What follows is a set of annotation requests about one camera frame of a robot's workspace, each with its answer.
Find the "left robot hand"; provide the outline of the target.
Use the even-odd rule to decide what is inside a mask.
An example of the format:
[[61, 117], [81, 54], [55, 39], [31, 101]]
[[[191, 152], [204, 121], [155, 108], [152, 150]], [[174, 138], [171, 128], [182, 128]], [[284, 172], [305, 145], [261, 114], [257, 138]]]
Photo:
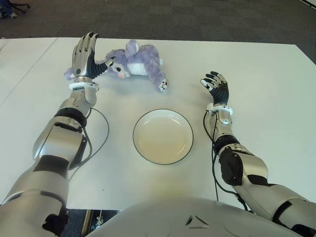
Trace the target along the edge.
[[115, 56], [103, 63], [95, 61], [95, 45], [98, 33], [83, 36], [73, 50], [72, 71], [76, 81], [91, 81], [105, 73], [115, 62]]

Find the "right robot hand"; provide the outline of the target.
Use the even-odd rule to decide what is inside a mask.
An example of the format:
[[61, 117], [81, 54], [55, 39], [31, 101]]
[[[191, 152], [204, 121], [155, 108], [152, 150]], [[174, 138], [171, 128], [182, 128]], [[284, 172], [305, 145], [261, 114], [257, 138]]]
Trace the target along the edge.
[[205, 75], [205, 78], [200, 80], [202, 86], [204, 86], [213, 98], [214, 105], [228, 104], [229, 100], [229, 88], [226, 79], [218, 72], [211, 71]]

